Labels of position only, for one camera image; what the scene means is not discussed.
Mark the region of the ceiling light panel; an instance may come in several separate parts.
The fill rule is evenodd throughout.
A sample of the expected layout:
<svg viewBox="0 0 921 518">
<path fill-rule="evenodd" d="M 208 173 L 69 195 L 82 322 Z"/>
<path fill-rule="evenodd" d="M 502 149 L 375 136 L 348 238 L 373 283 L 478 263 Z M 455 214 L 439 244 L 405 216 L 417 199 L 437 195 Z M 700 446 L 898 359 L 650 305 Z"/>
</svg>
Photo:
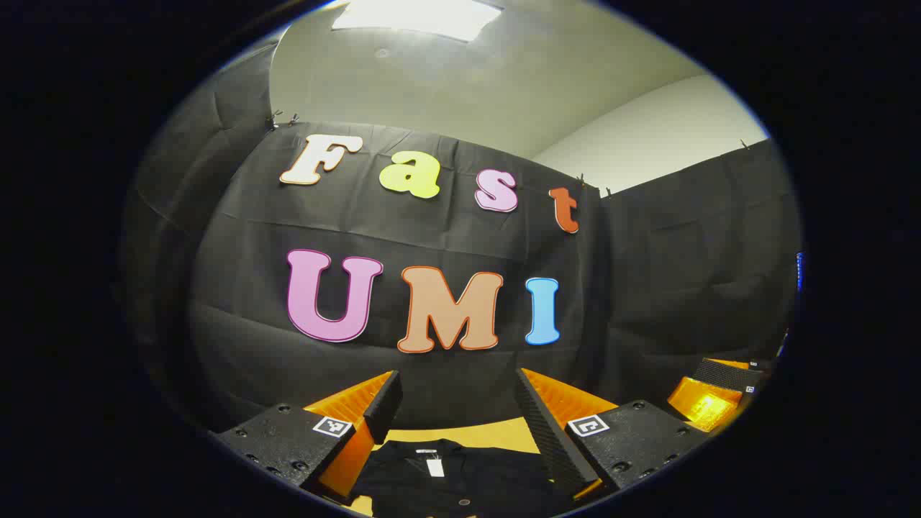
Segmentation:
<svg viewBox="0 0 921 518">
<path fill-rule="evenodd" d="M 394 29 L 471 42 L 503 11 L 479 0 L 349 0 L 331 29 Z"/>
</svg>

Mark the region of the black button-up garment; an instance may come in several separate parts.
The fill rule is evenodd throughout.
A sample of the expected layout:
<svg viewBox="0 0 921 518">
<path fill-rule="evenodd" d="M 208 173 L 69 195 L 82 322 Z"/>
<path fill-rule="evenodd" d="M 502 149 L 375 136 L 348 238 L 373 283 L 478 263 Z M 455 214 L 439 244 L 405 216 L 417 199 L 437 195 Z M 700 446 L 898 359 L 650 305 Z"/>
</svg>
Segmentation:
<svg viewBox="0 0 921 518">
<path fill-rule="evenodd" d="M 535 453 L 451 440 L 389 440 L 369 456 L 354 492 L 373 518 L 552 518 L 573 507 Z"/>
</svg>

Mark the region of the black backdrop cloth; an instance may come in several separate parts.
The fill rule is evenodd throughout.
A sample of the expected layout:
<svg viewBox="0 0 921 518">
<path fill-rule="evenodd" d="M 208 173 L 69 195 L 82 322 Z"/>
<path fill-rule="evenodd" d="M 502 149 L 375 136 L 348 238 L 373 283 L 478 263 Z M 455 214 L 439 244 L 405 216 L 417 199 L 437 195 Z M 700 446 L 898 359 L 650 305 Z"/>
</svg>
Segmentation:
<svg viewBox="0 0 921 518">
<path fill-rule="evenodd" d="M 225 430 L 401 374 L 395 427 L 519 416 L 517 368 L 665 406 L 703 358 L 770 360 L 802 223 L 771 141 L 624 191 L 431 132 L 268 128 L 266 38 L 170 115 L 126 197 L 154 386 Z"/>
</svg>

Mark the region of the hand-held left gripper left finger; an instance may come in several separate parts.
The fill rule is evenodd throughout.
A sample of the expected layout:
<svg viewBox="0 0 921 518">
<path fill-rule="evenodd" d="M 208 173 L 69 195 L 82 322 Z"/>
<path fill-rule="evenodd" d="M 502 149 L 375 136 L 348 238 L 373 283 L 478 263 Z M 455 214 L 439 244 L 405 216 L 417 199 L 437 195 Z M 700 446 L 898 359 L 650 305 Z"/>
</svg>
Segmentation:
<svg viewBox="0 0 921 518">
<path fill-rule="evenodd" d="M 316 402 L 274 404 L 213 438 L 274 478 L 352 504 L 359 475 L 385 442 L 402 398 L 400 373 L 386 371 Z"/>
</svg>

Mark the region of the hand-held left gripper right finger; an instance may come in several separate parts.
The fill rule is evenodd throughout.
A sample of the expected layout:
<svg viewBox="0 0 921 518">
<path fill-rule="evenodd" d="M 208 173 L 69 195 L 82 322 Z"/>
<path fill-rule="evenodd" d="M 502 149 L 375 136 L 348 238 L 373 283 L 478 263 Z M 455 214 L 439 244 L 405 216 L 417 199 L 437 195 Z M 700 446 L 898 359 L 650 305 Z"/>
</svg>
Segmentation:
<svg viewBox="0 0 921 518">
<path fill-rule="evenodd" d="M 550 479 L 572 501 L 638 484 L 708 437 L 645 400 L 613 404 L 529 368 L 516 375 L 527 429 Z"/>
</svg>

